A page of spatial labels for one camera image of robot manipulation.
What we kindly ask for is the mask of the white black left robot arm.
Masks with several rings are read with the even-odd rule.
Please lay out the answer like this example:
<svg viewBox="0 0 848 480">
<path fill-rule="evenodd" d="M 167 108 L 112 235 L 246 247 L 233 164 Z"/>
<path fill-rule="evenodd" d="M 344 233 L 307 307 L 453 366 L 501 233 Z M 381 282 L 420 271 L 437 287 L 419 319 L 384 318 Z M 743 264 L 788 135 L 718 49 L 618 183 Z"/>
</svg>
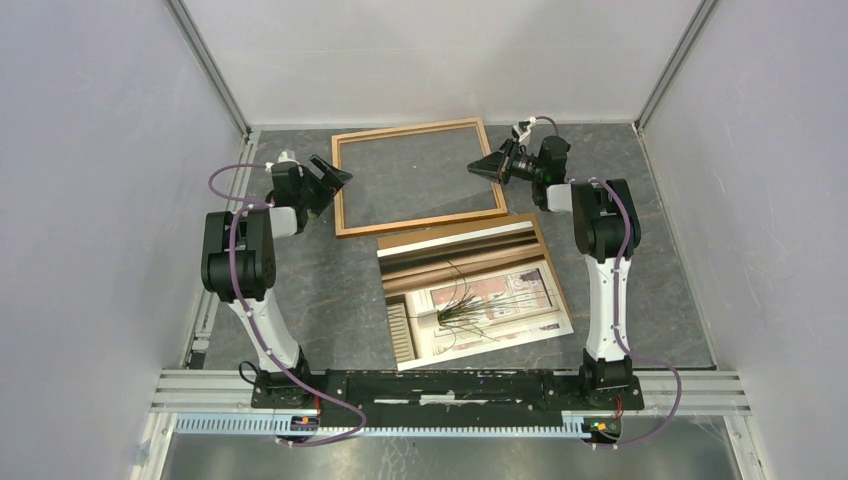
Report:
<svg viewBox="0 0 848 480">
<path fill-rule="evenodd" d="M 259 357 L 252 385 L 260 394 L 277 394 L 290 407 L 306 405 L 318 393 L 299 343 L 288 331 L 275 298 L 275 242 L 304 232 L 354 178 L 318 155 L 302 164 L 287 154 L 261 164 L 272 180 L 262 199 L 210 191 L 239 203 L 235 211 L 212 212 L 205 219 L 200 277 L 206 291 L 229 305 L 242 321 Z"/>
</svg>

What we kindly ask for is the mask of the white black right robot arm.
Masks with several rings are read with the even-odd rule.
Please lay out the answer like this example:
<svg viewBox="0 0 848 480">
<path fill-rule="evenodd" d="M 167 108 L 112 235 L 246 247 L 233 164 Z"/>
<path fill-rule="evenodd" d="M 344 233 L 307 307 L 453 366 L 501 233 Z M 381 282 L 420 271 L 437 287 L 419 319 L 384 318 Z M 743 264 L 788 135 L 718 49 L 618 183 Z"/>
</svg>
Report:
<svg viewBox="0 0 848 480">
<path fill-rule="evenodd" d="M 575 244 L 590 284 L 590 328 L 577 392 L 591 408 L 602 408 L 633 379 L 626 333 L 626 281 L 641 227 L 628 182 L 567 177 L 571 145 L 547 136 L 531 154 L 515 139 L 467 165 L 467 171 L 499 185 L 512 179 L 531 184 L 540 210 L 572 215 Z"/>
</svg>

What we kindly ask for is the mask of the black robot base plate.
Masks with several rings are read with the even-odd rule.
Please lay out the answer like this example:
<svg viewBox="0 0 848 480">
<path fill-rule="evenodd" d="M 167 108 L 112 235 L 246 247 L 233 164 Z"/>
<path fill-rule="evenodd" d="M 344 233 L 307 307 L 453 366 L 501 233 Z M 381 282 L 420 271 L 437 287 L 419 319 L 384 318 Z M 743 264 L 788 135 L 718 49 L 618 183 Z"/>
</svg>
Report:
<svg viewBox="0 0 848 480">
<path fill-rule="evenodd" d="M 553 426 L 564 412 L 641 411 L 638 380 L 586 392 L 578 374 L 555 370 L 326 370 L 314 396 L 260 394 L 255 409 L 317 409 L 320 426 Z"/>
</svg>

